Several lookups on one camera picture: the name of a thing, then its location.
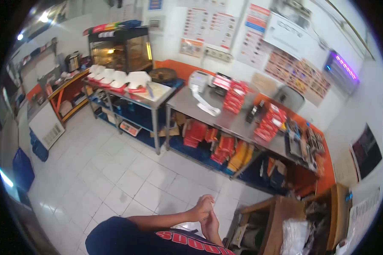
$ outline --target display case glass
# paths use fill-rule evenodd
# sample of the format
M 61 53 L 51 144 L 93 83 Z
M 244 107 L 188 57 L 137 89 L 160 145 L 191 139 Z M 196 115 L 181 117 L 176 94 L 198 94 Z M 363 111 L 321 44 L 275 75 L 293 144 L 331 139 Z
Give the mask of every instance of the display case glass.
M 88 43 L 94 64 L 127 73 L 153 68 L 147 27 L 92 33 Z

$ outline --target white tiled floor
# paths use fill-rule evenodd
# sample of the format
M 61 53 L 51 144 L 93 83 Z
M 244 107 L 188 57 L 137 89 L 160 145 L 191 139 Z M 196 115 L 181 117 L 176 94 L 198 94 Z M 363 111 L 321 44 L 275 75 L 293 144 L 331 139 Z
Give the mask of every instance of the white tiled floor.
M 161 155 L 93 118 L 89 106 L 67 122 L 66 133 L 43 164 L 32 156 L 36 178 L 29 197 L 50 241 L 62 255 L 86 254 L 85 239 L 112 216 L 170 214 L 192 208 L 212 194 L 220 237 L 235 209 L 271 195 L 172 152 Z M 182 224 L 200 229 L 199 223 Z

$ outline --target dark blue t-shirt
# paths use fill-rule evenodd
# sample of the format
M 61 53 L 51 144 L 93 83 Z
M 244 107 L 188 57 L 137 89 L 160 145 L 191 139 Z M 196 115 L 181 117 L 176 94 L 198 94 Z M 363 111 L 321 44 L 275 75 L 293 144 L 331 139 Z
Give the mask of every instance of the dark blue t-shirt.
M 121 217 L 101 222 L 88 235 L 85 245 L 89 255 L 234 254 L 189 231 L 171 228 L 145 232 Z

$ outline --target freezer vent grille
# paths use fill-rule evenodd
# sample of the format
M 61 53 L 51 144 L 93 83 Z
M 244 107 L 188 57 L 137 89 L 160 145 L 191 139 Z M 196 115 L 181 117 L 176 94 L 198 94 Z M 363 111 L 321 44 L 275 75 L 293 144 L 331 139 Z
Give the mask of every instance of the freezer vent grille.
M 55 142 L 55 140 L 61 134 L 61 128 L 58 125 L 59 124 L 56 123 L 54 127 L 44 136 L 44 142 L 48 147 L 51 147 L 53 142 Z

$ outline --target receipt printer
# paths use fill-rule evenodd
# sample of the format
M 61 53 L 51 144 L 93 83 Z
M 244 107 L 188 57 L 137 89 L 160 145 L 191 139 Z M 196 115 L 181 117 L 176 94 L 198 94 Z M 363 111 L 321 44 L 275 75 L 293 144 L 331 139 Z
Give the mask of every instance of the receipt printer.
M 189 88 L 191 89 L 193 85 L 197 85 L 199 87 L 198 92 L 202 93 L 204 88 L 211 83 L 212 76 L 206 74 L 202 71 L 194 71 L 189 77 Z

